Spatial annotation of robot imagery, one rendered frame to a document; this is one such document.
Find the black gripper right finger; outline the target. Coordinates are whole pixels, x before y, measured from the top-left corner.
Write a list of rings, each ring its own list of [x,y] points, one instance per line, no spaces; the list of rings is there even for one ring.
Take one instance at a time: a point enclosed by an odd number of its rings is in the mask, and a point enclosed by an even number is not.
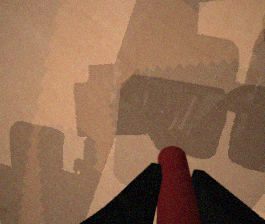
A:
[[[265,224],[264,218],[208,173],[193,169],[191,180],[201,224]]]

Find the dark red peg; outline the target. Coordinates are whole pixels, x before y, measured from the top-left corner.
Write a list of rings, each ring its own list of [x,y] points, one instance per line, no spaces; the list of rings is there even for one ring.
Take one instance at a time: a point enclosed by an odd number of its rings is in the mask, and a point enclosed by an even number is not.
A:
[[[161,149],[157,164],[161,165],[157,224],[201,224],[195,189],[193,189],[187,155],[179,147]]]

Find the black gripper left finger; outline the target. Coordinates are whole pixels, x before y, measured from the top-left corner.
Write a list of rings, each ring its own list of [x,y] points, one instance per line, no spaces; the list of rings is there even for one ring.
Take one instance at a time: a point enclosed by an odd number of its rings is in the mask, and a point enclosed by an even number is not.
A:
[[[80,224],[153,224],[163,172],[149,164],[117,197]]]

